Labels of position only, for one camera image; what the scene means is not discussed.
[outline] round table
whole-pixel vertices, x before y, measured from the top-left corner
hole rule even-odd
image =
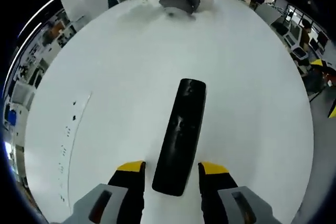
[[[49,221],[63,221],[118,166],[138,160],[146,161],[142,223],[203,223],[199,161],[224,165],[282,223],[293,219],[313,157],[299,72],[242,2],[215,0],[211,11],[193,16],[168,17],[129,0],[85,26],[53,61],[33,100],[25,144],[28,184]],[[151,182],[182,78],[205,82],[207,96],[186,190],[172,197]]]

